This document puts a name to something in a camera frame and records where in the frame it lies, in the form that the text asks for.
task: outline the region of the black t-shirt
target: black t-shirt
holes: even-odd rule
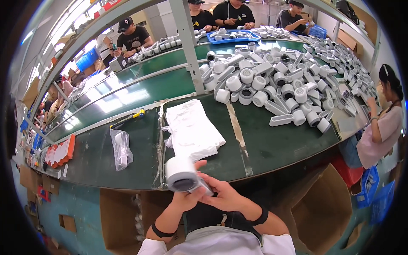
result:
[[[218,4],[213,11],[214,20],[229,20],[231,18],[237,19],[235,25],[223,25],[225,29],[236,29],[238,26],[244,26],[245,23],[253,22],[255,23],[254,15],[252,14],[251,9],[245,4],[241,5],[238,9],[235,9],[229,1],[222,2]]]
[[[205,26],[216,26],[214,17],[207,10],[201,11],[197,16],[191,16],[191,20],[194,30],[203,29]]]
[[[45,103],[44,103],[44,111],[45,111],[45,112],[48,112],[48,111],[51,109],[51,106],[52,106],[53,103],[54,103],[54,102],[49,101],[49,100],[45,101]]]
[[[120,34],[118,37],[118,47],[126,46],[127,51],[137,50],[138,47],[144,44],[150,35],[146,28],[141,26],[135,26],[135,31],[130,35]]]
[[[288,25],[295,23],[298,20],[302,20],[303,17],[296,14],[294,17],[290,15],[289,10],[282,10],[278,15],[277,27],[285,28]],[[294,30],[298,32],[303,32],[306,29],[306,25],[299,25]]]

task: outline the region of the white plastic sheet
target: white plastic sheet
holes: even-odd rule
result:
[[[172,135],[165,143],[173,147],[176,156],[187,156],[196,162],[217,154],[218,148],[225,144],[197,99],[168,108],[166,118],[169,126],[162,129]]]

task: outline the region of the black cap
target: black cap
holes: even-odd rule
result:
[[[189,4],[204,4],[202,0],[188,0]]]
[[[119,22],[119,28],[118,28],[118,33],[123,33],[132,25],[133,20],[131,17],[127,17],[124,20],[121,20]]]

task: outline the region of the worker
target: worker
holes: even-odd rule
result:
[[[125,58],[133,56],[139,52],[141,47],[150,47],[154,44],[152,37],[142,26],[135,26],[131,17],[127,17],[119,22],[118,49],[115,50],[115,56],[122,54],[123,45],[126,46],[127,52],[123,55]]]
[[[302,3],[290,0],[289,10],[282,10],[279,12],[277,19],[277,27],[281,27],[287,31],[296,31],[298,33],[309,34],[310,28],[314,26],[314,23],[306,24],[309,22],[305,20],[300,14],[302,13],[304,5]]]
[[[69,97],[69,95],[72,93],[73,91],[73,87],[71,85],[71,83],[65,79],[62,78],[62,75],[60,75],[56,80],[55,80],[56,84],[58,85],[58,87],[60,87],[60,89],[64,92],[64,94]],[[64,103],[65,99],[63,98],[62,94],[60,92],[58,92],[58,99],[55,102],[57,104],[57,109]]]
[[[206,162],[198,161],[195,167],[204,166]],[[241,196],[229,183],[197,174],[218,193],[217,197],[205,195],[203,187],[192,193],[175,192],[172,202],[147,231],[139,255],[295,255],[292,237],[279,217]],[[187,228],[192,231],[185,242],[167,253],[165,243],[171,241],[184,212],[187,212]],[[197,218],[193,222],[199,222],[200,226],[189,225],[191,217]]]
[[[201,9],[202,4],[204,4],[204,1],[188,0],[194,30],[205,29],[206,32],[216,30],[217,25],[213,15],[209,11]]]
[[[114,57],[113,44],[105,34],[96,38],[96,49],[99,50],[100,57],[105,67],[109,67],[109,62],[112,61]]]
[[[213,11],[215,23],[225,29],[237,29],[243,26],[245,30],[255,27],[255,18],[251,9],[244,5],[246,0],[229,0],[219,3]]]
[[[384,96],[392,104],[377,115],[378,106],[375,99],[367,99],[371,110],[370,124],[361,137],[353,135],[339,144],[341,155],[350,168],[363,166],[368,169],[376,165],[391,150],[401,135],[403,122],[401,100],[404,98],[401,83],[395,76],[394,70],[387,64],[381,66],[379,78]]]

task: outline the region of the pink shirt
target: pink shirt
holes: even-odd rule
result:
[[[74,88],[72,87],[71,83],[67,80],[61,82],[62,83],[62,91],[64,92],[64,94],[69,97],[69,95],[72,93],[72,91],[74,90]],[[63,100],[64,98],[62,97],[62,95],[60,95],[58,93],[58,100]]]
[[[373,131],[371,124],[364,131],[357,144],[357,152],[361,164],[368,169],[380,160],[398,141],[401,135],[403,112],[402,108],[395,106],[390,112],[384,114],[378,120],[378,127],[381,134],[381,143],[373,142]]]

